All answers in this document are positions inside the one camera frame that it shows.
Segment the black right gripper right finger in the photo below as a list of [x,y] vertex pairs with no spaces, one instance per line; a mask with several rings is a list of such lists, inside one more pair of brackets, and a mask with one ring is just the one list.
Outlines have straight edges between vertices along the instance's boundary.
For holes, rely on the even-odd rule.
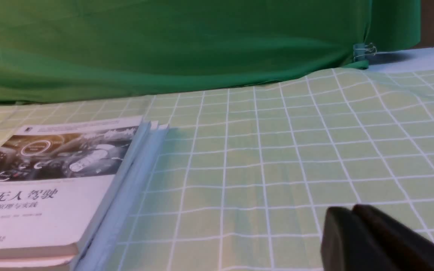
[[402,271],[434,271],[434,243],[371,205],[352,209]]

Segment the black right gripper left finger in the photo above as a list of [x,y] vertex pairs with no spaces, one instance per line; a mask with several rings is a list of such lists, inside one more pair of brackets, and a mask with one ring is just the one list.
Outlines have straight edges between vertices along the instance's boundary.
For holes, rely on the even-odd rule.
[[363,222],[349,209],[329,207],[321,242],[325,271],[398,271]]

